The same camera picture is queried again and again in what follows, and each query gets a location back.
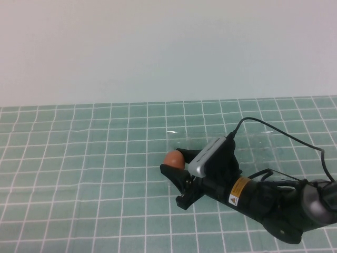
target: orange ball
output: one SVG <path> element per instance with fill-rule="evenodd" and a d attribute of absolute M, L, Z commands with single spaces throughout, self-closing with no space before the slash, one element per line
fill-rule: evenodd
<path fill-rule="evenodd" d="M 181 154 L 177 150 L 173 150 L 169 153 L 167 153 L 165 159 L 164 159 L 164 164 L 168 166 L 172 166 L 174 168 L 184 170 L 185 169 L 185 159 L 183 154 Z"/>

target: warning label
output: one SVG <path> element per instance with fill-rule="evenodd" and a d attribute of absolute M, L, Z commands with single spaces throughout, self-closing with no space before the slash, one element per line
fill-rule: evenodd
<path fill-rule="evenodd" d="M 243 188 L 246 186 L 246 184 L 250 181 L 249 178 L 240 177 L 234 184 L 231 194 L 229 196 L 228 202 L 234 206 L 237 206 L 237 203 L 239 202 L 239 198 L 241 195 L 241 192 Z"/>
<path fill-rule="evenodd" d="M 239 198 L 233 195 L 230 195 L 229 198 L 229 203 L 231 203 L 232 205 L 237 206 L 237 202 L 238 202 Z"/>

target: grid lines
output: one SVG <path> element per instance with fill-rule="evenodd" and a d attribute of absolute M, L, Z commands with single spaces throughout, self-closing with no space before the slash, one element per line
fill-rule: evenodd
<path fill-rule="evenodd" d="M 159 165 L 200 149 L 245 116 L 326 150 L 337 176 L 337 96 L 0 108 L 0 251 L 337 251 L 337 226 L 286 245 L 204 196 L 186 211 Z M 317 152 L 246 121 L 235 155 L 244 173 L 268 167 L 326 179 Z"/>

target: black wire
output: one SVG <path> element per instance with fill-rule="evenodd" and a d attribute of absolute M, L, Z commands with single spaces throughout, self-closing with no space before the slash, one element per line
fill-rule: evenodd
<path fill-rule="evenodd" d="M 306 142 L 304 142 L 304 141 L 301 141 L 300 139 L 297 139 L 296 137 L 294 137 L 294 136 L 292 136 L 292 135 L 290 135 L 290 134 L 288 134 L 288 133 L 282 131 L 281 129 L 278 129 L 278 128 L 276 128 L 276 127 L 274 127 L 274 126 L 272 126 L 272 125 L 270 125 L 270 124 L 268 124 L 268 123 L 266 123 L 266 122 L 264 122 L 264 121 L 262 121 L 262 120 L 259 120 L 259 119 L 257 119 L 257 118 L 253 118 L 253 117 L 245 117 L 245 118 L 243 118 L 242 120 L 240 120 L 239 123 L 237 124 L 236 128 L 235 128 L 234 131 L 233 131 L 234 136 L 236 135 L 237 131 L 239 130 L 239 128 L 240 128 L 242 122 L 245 121 L 245 120 L 253 120 L 253 121 L 260 122 L 260 123 L 266 125 L 267 127 L 270 127 L 271 129 L 274 129 L 275 131 L 277 131 L 277 132 L 279 132 L 279 133 L 281 133 L 281 134 L 283 134 L 283 135 L 289 137 L 290 139 L 293 139 L 294 141 L 299 142 L 299 143 L 302 144 L 302 145 L 305 145 L 305 146 L 307 146 L 307 147 L 309 147 L 309 148 L 311 148 L 311 149 L 315 149 L 315 150 L 320 151 L 320 152 L 321 152 L 321 162 L 322 162 L 323 170 L 324 170 L 326 176 L 330 179 L 331 182 L 334 182 L 334 181 L 335 181 L 334 178 L 333 178 L 333 177 L 331 176 L 331 174 L 329 173 L 328 169 L 326 168 L 325 159 L 324 159 L 324 154 L 325 154 L 325 150 L 324 150 L 324 149 L 315 147 L 315 146 L 313 146 L 313 145 L 311 145 L 311 144 L 309 144 L 309 143 L 306 143 Z"/>

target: white wall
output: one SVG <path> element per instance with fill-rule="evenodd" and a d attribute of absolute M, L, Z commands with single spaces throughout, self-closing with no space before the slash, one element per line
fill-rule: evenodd
<path fill-rule="evenodd" d="M 1 0 L 0 106 L 337 94 L 337 1 Z"/>

